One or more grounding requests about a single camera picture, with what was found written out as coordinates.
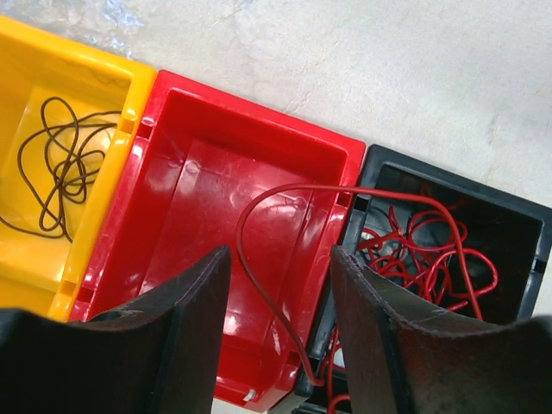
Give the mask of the red plastic bin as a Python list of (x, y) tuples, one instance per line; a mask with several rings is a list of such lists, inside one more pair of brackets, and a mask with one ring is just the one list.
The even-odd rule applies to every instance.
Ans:
[(328, 297), (329, 253), (348, 220), (362, 141), (178, 74), (158, 74), (70, 317), (86, 321), (235, 245), (301, 342), (312, 342)]

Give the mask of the black plastic bin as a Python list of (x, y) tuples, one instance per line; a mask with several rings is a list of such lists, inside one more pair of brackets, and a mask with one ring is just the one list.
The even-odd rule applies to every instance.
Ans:
[[(468, 248), (488, 257), (499, 273), (498, 286), (485, 294), (480, 308), (486, 322), (508, 324), (531, 317), (551, 250), (551, 208), (494, 189), (476, 181), (379, 145), (372, 145), (361, 170), (361, 187), (418, 193), (445, 205), (455, 220), (467, 226)], [(384, 212), (392, 206), (402, 226), (428, 207), (388, 198), (356, 196), (338, 244), (356, 254), (363, 228), (391, 229)], [(361, 252), (357, 258), (366, 263)], [(319, 372), (336, 311), (329, 277), (323, 286), (315, 328), (307, 342), (310, 362)], [(326, 413), (329, 402), (322, 387), (307, 384), (301, 369), (294, 389), (268, 413)]]

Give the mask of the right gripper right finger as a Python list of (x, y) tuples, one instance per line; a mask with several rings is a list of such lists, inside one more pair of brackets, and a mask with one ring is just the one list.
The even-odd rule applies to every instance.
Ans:
[(507, 325), (466, 317), (337, 246), (330, 277), (353, 412), (550, 412), (550, 317)]

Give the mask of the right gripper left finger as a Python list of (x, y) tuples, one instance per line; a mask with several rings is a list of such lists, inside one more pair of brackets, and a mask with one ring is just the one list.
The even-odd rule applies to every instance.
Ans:
[(230, 273), (221, 246), (87, 322), (3, 309), (2, 412), (210, 412)]

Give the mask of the yellow plastic bin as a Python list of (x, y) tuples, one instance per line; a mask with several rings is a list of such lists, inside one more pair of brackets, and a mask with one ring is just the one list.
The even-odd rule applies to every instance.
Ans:
[(156, 71), (1, 20), (1, 304), (66, 321)]

